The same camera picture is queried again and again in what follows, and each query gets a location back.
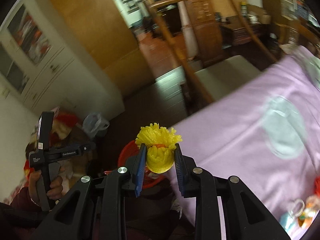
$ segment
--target wooden dresser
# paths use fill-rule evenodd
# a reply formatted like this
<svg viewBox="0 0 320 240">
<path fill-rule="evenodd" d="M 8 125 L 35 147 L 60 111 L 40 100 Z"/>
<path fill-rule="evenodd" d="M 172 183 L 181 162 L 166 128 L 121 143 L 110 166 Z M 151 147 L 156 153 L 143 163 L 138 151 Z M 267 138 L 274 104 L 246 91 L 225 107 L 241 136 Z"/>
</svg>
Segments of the wooden dresser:
<svg viewBox="0 0 320 240">
<path fill-rule="evenodd" d="M 230 23 L 220 23 L 220 29 L 223 37 L 224 45 L 240 45 L 245 44 L 251 41 L 251 37 L 249 33 L 246 31 L 244 26 L 241 24 L 239 18 L 237 16 L 228 17 Z M 263 25 L 261 23 L 251 24 L 254 34 L 258 37 L 265 34 L 267 32 L 267 25 Z"/>
</svg>

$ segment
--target wooden door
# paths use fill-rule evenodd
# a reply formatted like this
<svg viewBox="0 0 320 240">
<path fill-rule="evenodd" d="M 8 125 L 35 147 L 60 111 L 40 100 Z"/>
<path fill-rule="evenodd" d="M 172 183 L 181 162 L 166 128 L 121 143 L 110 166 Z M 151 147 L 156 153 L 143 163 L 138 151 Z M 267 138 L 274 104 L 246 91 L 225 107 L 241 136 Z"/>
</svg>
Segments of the wooden door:
<svg viewBox="0 0 320 240">
<path fill-rule="evenodd" d="M 222 36 L 211 0 L 185 1 L 204 67 L 223 59 Z"/>
<path fill-rule="evenodd" d="M 113 0 L 50 2 L 123 96 L 154 82 L 148 63 Z"/>
</svg>

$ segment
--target person's hand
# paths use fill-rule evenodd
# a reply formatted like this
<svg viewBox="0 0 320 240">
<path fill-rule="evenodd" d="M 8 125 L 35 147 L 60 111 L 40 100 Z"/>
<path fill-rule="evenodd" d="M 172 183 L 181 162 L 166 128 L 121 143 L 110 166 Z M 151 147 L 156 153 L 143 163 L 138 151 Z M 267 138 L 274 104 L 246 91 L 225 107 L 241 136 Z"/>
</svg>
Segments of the person's hand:
<svg viewBox="0 0 320 240">
<path fill-rule="evenodd" d="M 40 179 L 40 175 L 41 170 L 31 173 L 29 177 L 29 195 L 37 205 L 40 205 L 40 200 L 37 194 L 36 182 Z M 51 189 L 47 192 L 49 199 L 58 200 L 62 198 L 63 187 L 61 176 L 58 176 L 54 181 L 51 182 L 50 188 Z"/>
</svg>

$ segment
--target small toy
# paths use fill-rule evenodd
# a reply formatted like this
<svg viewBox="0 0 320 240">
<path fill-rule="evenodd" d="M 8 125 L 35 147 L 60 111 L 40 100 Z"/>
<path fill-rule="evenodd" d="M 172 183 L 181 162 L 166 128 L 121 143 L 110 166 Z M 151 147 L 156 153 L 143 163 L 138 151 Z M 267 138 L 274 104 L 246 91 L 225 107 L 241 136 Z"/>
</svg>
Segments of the small toy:
<svg viewBox="0 0 320 240">
<path fill-rule="evenodd" d="M 175 133 L 175 129 L 171 128 L 169 131 L 166 127 L 159 127 L 157 123 L 141 127 L 136 144 L 139 148 L 141 143 L 147 146 L 146 165 L 152 172 L 164 173 L 172 167 L 176 143 L 182 141 L 181 135 Z"/>
<path fill-rule="evenodd" d="M 301 216 L 304 208 L 305 204 L 303 200 L 298 198 L 295 201 L 288 203 L 287 212 L 280 217 L 279 223 L 289 236 L 299 228 L 297 218 Z"/>
<path fill-rule="evenodd" d="M 320 210 L 320 199 L 317 195 L 312 195 L 306 200 L 306 208 L 298 218 L 299 226 L 302 228 L 308 228 L 317 212 Z"/>
</svg>

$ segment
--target tiled floor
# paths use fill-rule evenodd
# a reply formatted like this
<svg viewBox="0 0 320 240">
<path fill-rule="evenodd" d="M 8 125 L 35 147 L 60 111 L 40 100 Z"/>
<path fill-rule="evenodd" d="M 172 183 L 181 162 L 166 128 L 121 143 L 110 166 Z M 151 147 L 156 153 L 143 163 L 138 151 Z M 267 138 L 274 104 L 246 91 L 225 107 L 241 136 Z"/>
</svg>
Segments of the tiled floor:
<svg viewBox="0 0 320 240">
<path fill-rule="evenodd" d="M 141 126 L 157 122 L 170 127 L 187 117 L 179 85 L 184 79 L 182 67 L 178 67 L 124 101 L 125 111 L 110 121 L 107 135 L 97 145 L 104 170 L 117 167 L 122 148 L 135 140 Z"/>
<path fill-rule="evenodd" d="M 145 56 L 155 78 L 158 78 L 170 70 L 179 66 L 178 62 L 170 52 L 169 46 L 161 38 L 152 38 L 152 34 L 140 33 L 137 35 L 139 48 Z M 174 37 L 176 44 L 185 53 L 186 45 L 183 34 Z"/>
</svg>

